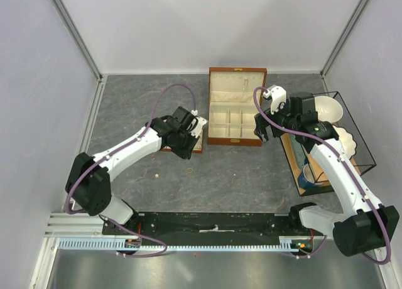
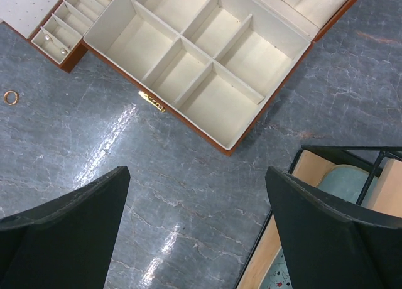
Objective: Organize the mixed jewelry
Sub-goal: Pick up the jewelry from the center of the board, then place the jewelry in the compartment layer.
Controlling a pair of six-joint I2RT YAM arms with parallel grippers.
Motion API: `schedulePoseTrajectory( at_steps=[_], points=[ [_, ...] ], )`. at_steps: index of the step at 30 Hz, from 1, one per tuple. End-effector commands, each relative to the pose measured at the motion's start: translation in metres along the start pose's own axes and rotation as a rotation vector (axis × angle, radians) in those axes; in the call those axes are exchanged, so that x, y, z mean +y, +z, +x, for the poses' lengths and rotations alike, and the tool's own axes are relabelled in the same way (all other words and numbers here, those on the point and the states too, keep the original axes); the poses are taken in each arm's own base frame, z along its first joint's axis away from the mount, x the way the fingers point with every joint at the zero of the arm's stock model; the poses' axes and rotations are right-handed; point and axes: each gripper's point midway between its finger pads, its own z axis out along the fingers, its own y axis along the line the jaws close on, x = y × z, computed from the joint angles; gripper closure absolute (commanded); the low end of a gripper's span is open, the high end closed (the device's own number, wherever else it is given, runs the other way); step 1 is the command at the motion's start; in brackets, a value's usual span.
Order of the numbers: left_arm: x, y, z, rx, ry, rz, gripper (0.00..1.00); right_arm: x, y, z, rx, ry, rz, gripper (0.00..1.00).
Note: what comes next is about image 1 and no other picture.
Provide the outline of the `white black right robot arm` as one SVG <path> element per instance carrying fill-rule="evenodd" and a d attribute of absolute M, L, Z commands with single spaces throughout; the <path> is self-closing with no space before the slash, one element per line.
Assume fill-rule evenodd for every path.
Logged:
<path fill-rule="evenodd" d="M 315 97 L 308 92 L 287 96 L 280 86 L 258 87 L 253 92 L 258 110 L 254 133 L 263 142 L 268 140 L 267 128 L 274 137 L 292 134 L 327 176 L 342 206 L 336 214 L 313 204 L 294 206 L 288 218 L 293 234 L 313 229 L 331 237 L 344 256 L 362 254 L 384 248 L 386 255 L 376 264 L 391 260 L 391 239 L 399 221 L 392 205 L 385 206 L 364 183 L 340 142 L 334 126 L 319 121 Z"/>

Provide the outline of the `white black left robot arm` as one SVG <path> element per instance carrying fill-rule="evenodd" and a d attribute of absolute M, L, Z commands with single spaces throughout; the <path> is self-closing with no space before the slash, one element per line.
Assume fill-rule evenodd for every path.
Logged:
<path fill-rule="evenodd" d="M 65 186 L 64 211 L 75 213 L 70 206 L 70 201 L 74 200 L 80 206 L 78 212 L 110 218 L 116 221 L 116 227 L 123 234 L 135 232 L 138 227 L 136 211 L 113 196 L 111 183 L 125 169 L 163 148 L 189 160 L 208 123 L 197 113 L 178 107 L 172 115 L 152 118 L 136 134 L 108 150 L 92 156 L 85 152 L 78 154 Z"/>

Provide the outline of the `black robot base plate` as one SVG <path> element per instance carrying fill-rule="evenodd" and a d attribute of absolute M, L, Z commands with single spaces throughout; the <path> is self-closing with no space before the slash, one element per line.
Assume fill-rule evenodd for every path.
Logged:
<path fill-rule="evenodd" d="M 321 236 L 297 223 L 290 214 L 234 212 L 143 212 L 122 225 L 150 239 L 141 243 L 263 243 L 280 237 Z"/>

